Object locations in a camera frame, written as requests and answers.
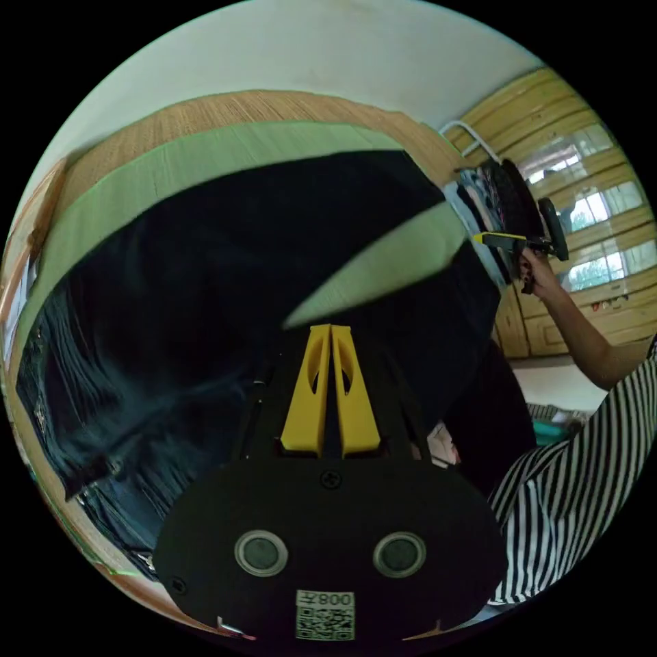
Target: striped shirt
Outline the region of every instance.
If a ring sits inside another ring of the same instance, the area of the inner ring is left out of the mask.
[[[657,336],[574,438],[521,456],[491,494],[508,570],[490,604],[524,602],[588,554],[627,500],[656,433]]]

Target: wooden door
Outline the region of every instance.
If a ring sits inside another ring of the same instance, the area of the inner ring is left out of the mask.
[[[570,258],[552,267],[582,312],[612,344],[657,332],[657,224],[623,151],[595,112],[554,71],[510,83],[461,119],[502,158],[513,160],[534,198],[560,214]],[[461,128],[447,138],[463,151]],[[478,147],[470,165],[487,158]],[[543,304],[505,293],[495,338],[509,358],[567,352]]]

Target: qr code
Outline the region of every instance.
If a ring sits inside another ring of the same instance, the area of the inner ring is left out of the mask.
[[[351,641],[355,637],[353,594],[299,591],[296,637],[313,641]]]

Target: glass pane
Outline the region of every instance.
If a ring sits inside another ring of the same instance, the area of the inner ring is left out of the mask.
[[[575,148],[580,157],[588,157],[613,147],[613,140],[601,125],[591,125],[573,135]]]
[[[569,137],[561,137],[533,153],[518,165],[522,177],[531,185],[543,180],[546,171],[561,171],[585,157],[614,146],[601,125],[591,125]]]
[[[655,266],[657,266],[657,240],[651,240],[625,251],[576,265],[559,274],[558,278],[565,290],[579,292],[596,285],[624,279]]]
[[[620,214],[643,204],[639,188],[633,182],[623,183],[602,192],[611,214]]]
[[[641,205],[643,198],[639,188],[627,182],[603,192],[592,192],[557,214],[564,234],[569,235]]]

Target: screw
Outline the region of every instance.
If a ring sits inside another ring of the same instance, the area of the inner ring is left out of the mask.
[[[171,588],[178,593],[178,595],[185,595],[187,593],[187,584],[180,579],[180,577],[171,578]]]
[[[320,484],[329,491],[334,491],[340,488],[342,484],[342,475],[335,470],[325,470],[320,477]]]

